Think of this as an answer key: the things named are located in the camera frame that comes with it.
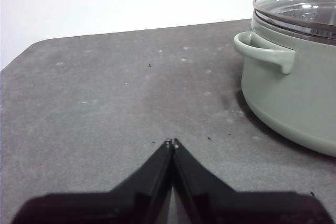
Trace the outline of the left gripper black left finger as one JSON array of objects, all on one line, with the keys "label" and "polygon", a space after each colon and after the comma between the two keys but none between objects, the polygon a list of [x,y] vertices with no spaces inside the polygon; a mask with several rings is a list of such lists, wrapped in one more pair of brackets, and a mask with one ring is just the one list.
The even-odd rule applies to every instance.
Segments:
[{"label": "left gripper black left finger", "polygon": [[13,223],[156,223],[172,187],[171,141],[114,189],[62,193],[26,201]]}]

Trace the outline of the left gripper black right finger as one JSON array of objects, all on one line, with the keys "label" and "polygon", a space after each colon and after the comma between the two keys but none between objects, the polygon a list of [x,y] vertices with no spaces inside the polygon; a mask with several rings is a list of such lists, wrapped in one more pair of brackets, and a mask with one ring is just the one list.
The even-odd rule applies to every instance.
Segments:
[{"label": "left gripper black right finger", "polygon": [[172,141],[174,187],[192,223],[330,223],[316,198],[293,191],[238,192]]}]

